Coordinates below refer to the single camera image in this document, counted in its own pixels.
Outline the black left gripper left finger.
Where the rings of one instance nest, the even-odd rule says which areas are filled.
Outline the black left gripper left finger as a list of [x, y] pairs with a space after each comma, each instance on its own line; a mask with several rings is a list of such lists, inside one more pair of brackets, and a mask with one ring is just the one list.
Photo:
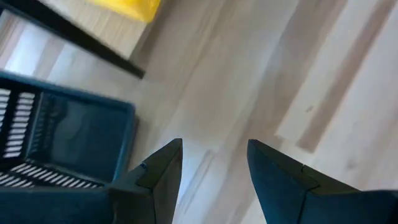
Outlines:
[[1, 171], [1, 223], [172, 223], [182, 160], [173, 139], [109, 184], [21, 162]]

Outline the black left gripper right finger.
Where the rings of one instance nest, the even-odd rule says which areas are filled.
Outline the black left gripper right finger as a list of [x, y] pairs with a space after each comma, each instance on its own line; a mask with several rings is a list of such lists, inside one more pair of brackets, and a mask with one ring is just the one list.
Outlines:
[[250, 139], [251, 180], [267, 223], [397, 223], [397, 191], [360, 191]]

